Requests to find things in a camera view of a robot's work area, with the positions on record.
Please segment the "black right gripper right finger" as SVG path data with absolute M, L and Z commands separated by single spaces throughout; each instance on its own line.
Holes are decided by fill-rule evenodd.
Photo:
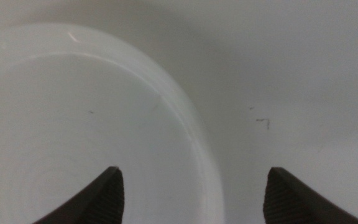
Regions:
M 268 224 L 358 224 L 357 217 L 282 167 L 273 167 L 268 173 L 263 214 Z

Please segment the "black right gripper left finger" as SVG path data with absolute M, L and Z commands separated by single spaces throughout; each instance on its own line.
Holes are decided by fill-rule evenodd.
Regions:
M 108 167 L 63 205 L 36 224 L 121 224 L 124 215 L 124 179 L 118 167 Z

